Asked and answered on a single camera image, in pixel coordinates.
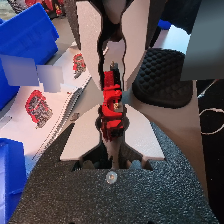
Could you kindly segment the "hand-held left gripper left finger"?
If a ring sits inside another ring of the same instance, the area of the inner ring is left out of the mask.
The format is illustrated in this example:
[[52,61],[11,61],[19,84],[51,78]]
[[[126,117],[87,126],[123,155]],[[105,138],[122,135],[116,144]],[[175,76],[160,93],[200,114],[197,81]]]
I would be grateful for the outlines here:
[[60,156],[61,161],[83,161],[86,155],[100,146],[102,135],[97,127],[100,107],[96,105],[77,119]]

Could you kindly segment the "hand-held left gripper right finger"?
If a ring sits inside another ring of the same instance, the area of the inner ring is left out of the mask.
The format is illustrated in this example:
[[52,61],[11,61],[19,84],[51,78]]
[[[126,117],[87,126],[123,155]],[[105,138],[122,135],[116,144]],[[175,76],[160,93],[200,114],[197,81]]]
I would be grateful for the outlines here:
[[164,160],[165,156],[150,121],[139,111],[126,104],[127,128],[124,130],[124,143],[141,156],[142,161]]

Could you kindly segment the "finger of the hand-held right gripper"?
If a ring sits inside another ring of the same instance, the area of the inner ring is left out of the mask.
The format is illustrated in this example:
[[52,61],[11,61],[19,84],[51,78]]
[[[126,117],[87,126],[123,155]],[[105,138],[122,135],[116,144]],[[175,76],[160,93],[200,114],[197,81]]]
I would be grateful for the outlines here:
[[121,16],[121,31],[125,40],[125,69],[122,77],[124,91],[135,80],[146,54],[148,16],[149,0],[133,0]]
[[88,0],[77,1],[77,17],[81,53],[93,81],[100,91],[104,86],[104,55],[102,50],[103,16]]

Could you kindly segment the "red black toy brick car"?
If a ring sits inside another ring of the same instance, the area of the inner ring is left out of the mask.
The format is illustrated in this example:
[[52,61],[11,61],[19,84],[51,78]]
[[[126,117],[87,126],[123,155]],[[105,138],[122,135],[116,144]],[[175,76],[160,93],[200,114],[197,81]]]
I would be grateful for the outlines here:
[[[118,63],[112,61],[110,71],[104,72],[104,87],[119,84],[121,86]],[[101,131],[106,142],[123,135],[124,111],[122,91],[103,91],[104,102],[101,107]]]

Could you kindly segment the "blue plastic bin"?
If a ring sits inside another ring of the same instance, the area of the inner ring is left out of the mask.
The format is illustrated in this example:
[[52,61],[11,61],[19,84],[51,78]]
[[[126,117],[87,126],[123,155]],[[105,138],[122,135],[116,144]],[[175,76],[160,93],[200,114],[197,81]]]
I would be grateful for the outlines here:
[[162,30],[169,30],[172,26],[172,24],[168,21],[159,20],[158,27],[160,27]]
[[12,66],[5,75],[0,61],[0,109],[17,94],[20,86],[39,86],[36,65],[44,65],[58,51],[57,30],[40,3],[0,25],[0,56]]
[[15,211],[26,184],[23,143],[0,138],[0,223]]

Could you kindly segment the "toy minifigure red shirt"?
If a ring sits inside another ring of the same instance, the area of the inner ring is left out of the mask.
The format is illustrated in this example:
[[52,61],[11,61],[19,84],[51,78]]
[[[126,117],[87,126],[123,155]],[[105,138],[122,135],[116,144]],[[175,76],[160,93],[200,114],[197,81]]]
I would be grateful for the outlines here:
[[56,8],[56,14],[60,19],[63,19],[63,11],[62,11],[62,6],[55,4],[55,8]]

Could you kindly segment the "open instruction booklet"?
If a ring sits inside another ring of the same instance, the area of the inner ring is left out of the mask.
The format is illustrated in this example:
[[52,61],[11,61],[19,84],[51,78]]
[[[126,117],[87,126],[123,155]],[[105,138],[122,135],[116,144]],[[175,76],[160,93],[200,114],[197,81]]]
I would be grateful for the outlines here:
[[60,84],[60,92],[44,92],[42,83],[39,87],[22,86],[13,105],[0,120],[0,137],[24,145],[27,178],[40,156],[59,135],[91,78],[87,68],[74,78],[73,58],[80,53],[77,43],[73,42],[55,62],[54,67],[63,72],[64,83]]

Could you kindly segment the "black bumpy wrist rest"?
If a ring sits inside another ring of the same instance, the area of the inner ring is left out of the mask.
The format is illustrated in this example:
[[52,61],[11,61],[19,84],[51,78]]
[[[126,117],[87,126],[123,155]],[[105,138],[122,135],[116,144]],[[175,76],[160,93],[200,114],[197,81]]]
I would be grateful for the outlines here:
[[182,108],[193,95],[193,82],[180,81],[185,54],[171,49],[149,48],[132,84],[141,102],[163,108]]

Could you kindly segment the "person's black clothing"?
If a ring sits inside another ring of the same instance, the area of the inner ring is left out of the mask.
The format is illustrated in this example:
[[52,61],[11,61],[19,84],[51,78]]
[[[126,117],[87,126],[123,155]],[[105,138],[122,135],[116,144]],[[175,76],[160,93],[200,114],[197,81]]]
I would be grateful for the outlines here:
[[224,223],[224,79],[198,98],[200,127],[210,207]]

